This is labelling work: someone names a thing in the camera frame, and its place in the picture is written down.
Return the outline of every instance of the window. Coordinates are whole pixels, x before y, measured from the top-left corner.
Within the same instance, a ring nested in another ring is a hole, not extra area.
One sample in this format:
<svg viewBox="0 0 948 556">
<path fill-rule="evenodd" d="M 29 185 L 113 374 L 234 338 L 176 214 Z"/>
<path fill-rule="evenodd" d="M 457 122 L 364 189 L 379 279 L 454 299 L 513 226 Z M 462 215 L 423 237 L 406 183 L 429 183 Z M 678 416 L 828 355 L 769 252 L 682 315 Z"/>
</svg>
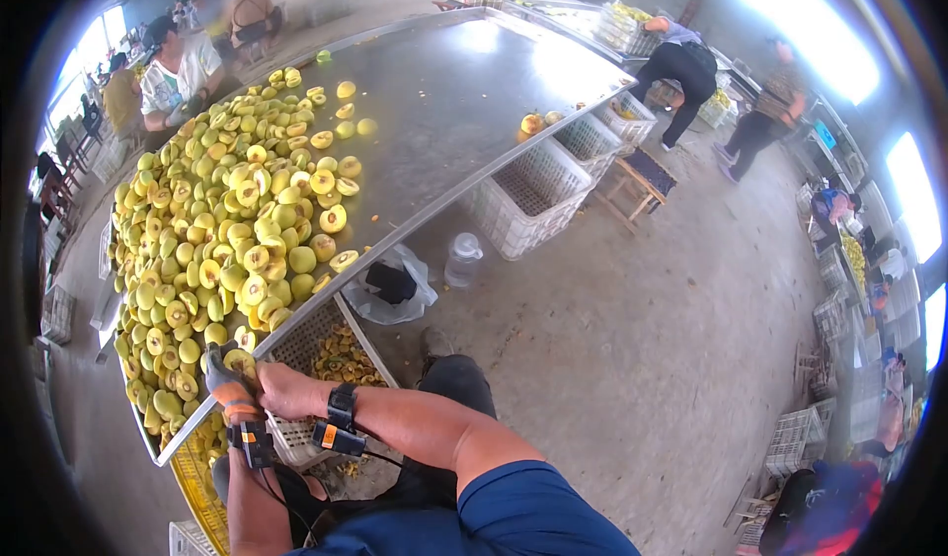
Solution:
<svg viewBox="0 0 948 556">
<path fill-rule="evenodd" d="M 918 147 L 910 132 L 906 132 L 892 147 L 885 164 L 892 174 L 899 202 L 904 209 L 908 233 L 915 245 L 915 254 L 921 264 L 942 246 L 942 227 L 935 207 L 935 194 L 928 174 L 921 163 Z"/>
<path fill-rule="evenodd" d="M 929 371 L 935 368 L 941 359 L 945 300 L 945 286 L 942 285 L 925 301 L 925 369 Z"/>
<path fill-rule="evenodd" d="M 744 1 L 774 21 L 817 74 L 853 105 L 879 84 L 869 51 L 824 0 Z"/>
</svg>

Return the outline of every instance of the gloved hand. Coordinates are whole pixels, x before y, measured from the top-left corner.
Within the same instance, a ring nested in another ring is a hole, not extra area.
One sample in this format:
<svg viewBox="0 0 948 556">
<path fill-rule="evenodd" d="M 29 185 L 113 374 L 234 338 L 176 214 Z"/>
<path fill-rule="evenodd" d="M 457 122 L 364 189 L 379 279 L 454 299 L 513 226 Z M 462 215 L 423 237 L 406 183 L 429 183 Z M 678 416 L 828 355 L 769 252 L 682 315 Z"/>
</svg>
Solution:
<svg viewBox="0 0 948 556">
<path fill-rule="evenodd" d="M 216 342 L 207 343 L 206 361 L 207 390 L 224 408 L 227 421 L 233 422 L 233 417 L 240 414 L 262 419 L 264 411 L 257 405 L 253 392 L 239 374 L 224 366 L 221 348 Z"/>
<path fill-rule="evenodd" d="M 197 112 L 192 113 L 191 106 L 186 107 L 186 104 L 181 102 L 178 104 L 177 108 L 168 114 L 168 124 L 171 126 L 182 125 L 188 120 L 191 120 L 196 115 Z"/>
</svg>

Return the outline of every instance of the cap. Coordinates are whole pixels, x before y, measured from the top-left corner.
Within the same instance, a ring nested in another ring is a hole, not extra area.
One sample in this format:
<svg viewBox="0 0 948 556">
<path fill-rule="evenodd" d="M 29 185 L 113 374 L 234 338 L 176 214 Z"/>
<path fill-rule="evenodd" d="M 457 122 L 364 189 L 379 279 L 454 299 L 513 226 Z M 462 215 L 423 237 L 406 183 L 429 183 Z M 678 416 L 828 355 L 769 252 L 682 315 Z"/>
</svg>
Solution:
<svg viewBox="0 0 948 556">
<path fill-rule="evenodd" d="M 454 253 L 460 257 L 480 258 L 483 252 L 480 250 L 480 242 L 477 236 L 472 233 L 461 233 L 454 238 Z"/>
<path fill-rule="evenodd" d="M 165 43 L 165 36 L 169 31 L 177 33 L 177 23 L 172 17 L 162 15 L 148 25 L 145 30 L 145 36 L 141 40 L 141 45 L 145 50 L 157 51 L 161 44 Z"/>
</svg>

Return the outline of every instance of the hand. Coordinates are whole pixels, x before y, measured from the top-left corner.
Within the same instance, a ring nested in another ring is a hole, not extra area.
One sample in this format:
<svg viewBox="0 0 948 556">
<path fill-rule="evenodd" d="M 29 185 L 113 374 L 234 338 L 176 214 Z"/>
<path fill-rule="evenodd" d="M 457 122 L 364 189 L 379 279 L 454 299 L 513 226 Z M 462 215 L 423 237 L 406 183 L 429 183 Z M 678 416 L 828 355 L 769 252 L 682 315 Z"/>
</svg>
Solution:
<svg viewBox="0 0 948 556">
<path fill-rule="evenodd" d="M 196 114 L 197 112 L 191 113 L 190 107 L 185 110 L 185 104 L 180 103 L 177 108 L 168 114 L 168 126 L 174 127 L 176 125 L 182 125 L 188 120 L 191 120 Z"/>
<path fill-rule="evenodd" d="M 335 386 L 335 383 L 306 377 L 282 362 L 258 362 L 257 381 L 261 387 L 257 401 L 286 420 L 325 416 L 326 400 Z"/>
</svg>

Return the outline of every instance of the plastic water jug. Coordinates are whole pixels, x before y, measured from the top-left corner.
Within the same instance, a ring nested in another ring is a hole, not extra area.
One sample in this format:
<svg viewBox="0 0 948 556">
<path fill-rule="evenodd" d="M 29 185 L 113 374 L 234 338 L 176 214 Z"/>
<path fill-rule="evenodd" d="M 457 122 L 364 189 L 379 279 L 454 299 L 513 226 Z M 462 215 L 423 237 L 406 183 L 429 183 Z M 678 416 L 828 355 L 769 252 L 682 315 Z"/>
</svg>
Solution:
<svg viewBox="0 0 948 556">
<path fill-rule="evenodd" d="M 447 248 L 444 282 L 458 289 L 468 287 L 477 274 L 477 262 L 482 257 L 477 238 L 470 233 L 461 233 Z"/>
</svg>

